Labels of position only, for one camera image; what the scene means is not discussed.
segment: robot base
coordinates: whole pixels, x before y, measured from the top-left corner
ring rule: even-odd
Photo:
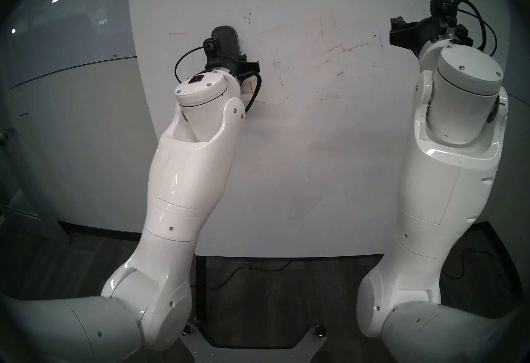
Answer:
[[[292,349],[232,349],[213,347],[194,325],[188,324],[180,338],[197,363],[303,363],[311,361],[328,336],[322,326],[313,326]]]

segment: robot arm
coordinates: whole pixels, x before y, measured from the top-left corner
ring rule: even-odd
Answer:
[[[420,22],[391,21],[391,44],[418,56],[420,76],[396,229],[359,287],[357,322],[365,335],[382,337],[397,361],[480,359],[479,351],[487,351],[512,318],[491,320],[440,306],[441,267],[488,199],[508,113],[500,66],[471,47],[462,25],[456,33],[449,30],[451,4],[433,0],[431,18]]]
[[[140,242],[101,296],[3,298],[41,356],[115,361],[140,347],[164,350],[179,337],[191,311],[189,274],[197,239],[224,192],[245,121],[240,84],[251,75],[261,80],[258,63],[247,62],[238,45],[234,29],[214,29],[204,43],[207,69],[175,89],[174,119],[149,170]]]

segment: black cable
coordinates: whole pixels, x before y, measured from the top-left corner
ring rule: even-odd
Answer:
[[[484,20],[482,19],[482,16],[480,16],[480,13],[479,13],[479,10],[476,8],[476,6],[471,3],[470,1],[468,0],[453,0],[453,2],[451,3],[451,19],[453,21],[456,20],[456,12],[458,10],[458,4],[460,2],[464,2],[466,3],[467,5],[469,5],[471,7],[471,9],[473,9],[473,11],[475,12],[475,15],[476,15],[476,18],[479,20],[479,23],[480,23],[480,30],[482,32],[482,44],[477,48],[479,51],[483,51],[484,48],[486,47],[486,28],[484,26]]]
[[[219,286],[207,287],[206,289],[207,290],[218,290],[218,289],[221,289],[221,287],[226,285],[229,282],[229,280],[232,278],[232,276],[235,275],[237,272],[239,272],[241,269],[257,270],[258,272],[276,273],[276,272],[282,271],[283,269],[285,269],[286,267],[288,267],[290,264],[292,264],[294,262],[314,262],[314,261],[317,261],[317,260],[322,260],[322,259],[319,259],[319,258],[317,258],[317,259],[293,259],[293,260],[289,260],[286,264],[284,264],[279,269],[273,269],[273,270],[260,269],[259,267],[251,267],[251,266],[239,266],[232,273],[230,273],[230,276],[228,276]]]
[[[182,59],[184,59],[186,56],[188,56],[190,53],[192,52],[195,52],[195,51],[198,51],[199,49],[202,49],[202,46],[199,46],[199,47],[196,47],[195,49],[192,49],[191,51],[189,52],[186,52],[184,55],[182,55],[182,57],[176,62],[176,65],[175,65],[175,77],[176,79],[179,81],[179,83],[182,83],[179,79],[179,77],[176,75],[176,67],[179,65],[180,61]]]
[[[475,14],[473,14],[471,12],[468,12],[466,10],[458,9],[458,12],[465,13],[466,15],[469,15],[469,16],[472,16],[472,17],[478,19],[478,17]],[[483,20],[483,22],[489,28],[489,30],[493,34],[493,38],[495,39],[495,47],[493,48],[493,52],[491,52],[491,54],[490,54],[490,56],[493,56],[495,54],[495,52],[497,51],[497,35],[495,34],[493,28],[490,25],[488,25],[488,23],[485,20]]]
[[[460,259],[462,260],[462,273],[460,273],[460,276],[451,276],[450,274],[447,274],[446,272],[442,272],[442,274],[444,274],[445,276],[447,276],[448,278],[451,278],[451,279],[455,279],[455,280],[460,280],[462,277],[464,277],[464,273],[465,273],[465,263],[464,263],[464,252],[474,252],[474,253],[483,253],[483,254],[486,254],[488,256],[491,256],[492,258],[494,258],[496,261],[498,261],[501,265],[503,265],[503,261],[501,259],[499,259],[496,255],[494,254],[491,254],[490,252],[485,252],[483,250],[475,250],[475,249],[471,249],[470,247],[466,248],[466,249],[463,249],[461,252],[460,252]],[[499,283],[498,283],[498,278],[501,277],[502,278],[502,275],[501,274],[497,274],[495,276],[495,286],[497,287],[497,292],[499,293],[499,296],[502,297],[502,298],[506,298],[508,296],[511,295],[511,289],[510,290],[510,293],[507,295],[507,296],[504,296],[500,289],[499,289]]]
[[[254,99],[256,99],[256,96],[258,95],[258,92],[260,91],[260,88],[261,88],[261,76],[260,76],[260,74],[256,73],[253,76],[256,76],[256,78],[258,80],[258,84],[256,85],[254,93],[252,94],[252,97],[250,98],[249,104],[245,108],[245,113],[247,113],[249,111],[250,107],[254,103]]]

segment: black baseboard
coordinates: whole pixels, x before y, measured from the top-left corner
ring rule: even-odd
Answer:
[[[73,223],[59,222],[65,232],[82,233],[84,235],[108,237],[111,239],[120,239],[123,241],[139,242],[142,233],[133,231],[100,229],[98,227],[74,225]]]
[[[475,223],[472,225],[468,231],[482,230],[491,245],[495,249],[497,256],[502,262],[502,266],[506,272],[506,277],[511,285],[511,292],[516,299],[522,300],[524,297],[523,285],[521,284],[521,279],[519,278],[519,273],[517,273],[517,268],[515,267],[514,261],[511,259],[506,246],[500,239],[499,235],[488,221]]]

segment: black knob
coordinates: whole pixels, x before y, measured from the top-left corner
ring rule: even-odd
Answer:
[[[184,329],[182,330],[181,335],[186,336],[190,333],[191,333],[191,327],[190,325],[187,324],[186,326],[184,326]]]
[[[324,326],[315,327],[315,336],[318,338],[324,338],[328,335],[328,331]]]

